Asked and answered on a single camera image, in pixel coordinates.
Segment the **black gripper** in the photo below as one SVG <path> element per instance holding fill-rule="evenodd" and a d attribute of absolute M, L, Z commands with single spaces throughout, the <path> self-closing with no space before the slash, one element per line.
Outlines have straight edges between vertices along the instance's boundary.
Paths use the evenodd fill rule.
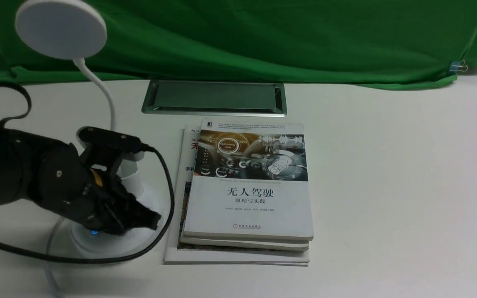
<path fill-rule="evenodd" d="M 67 218 L 83 227 L 116 236 L 135 228 L 157 231 L 161 214 L 135 200 L 120 178 L 89 169 L 90 175 L 77 198 L 70 201 Z"/>

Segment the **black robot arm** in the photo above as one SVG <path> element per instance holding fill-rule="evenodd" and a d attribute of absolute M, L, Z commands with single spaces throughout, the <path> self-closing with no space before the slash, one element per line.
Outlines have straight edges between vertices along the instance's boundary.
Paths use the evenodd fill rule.
<path fill-rule="evenodd" d="M 27 199 L 83 227 L 122 236 L 134 228 L 157 230 L 161 215 L 138 202 L 117 172 L 138 137 L 83 127 L 86 149 L 19 130 L 0 128 L 0 206 Z"/>

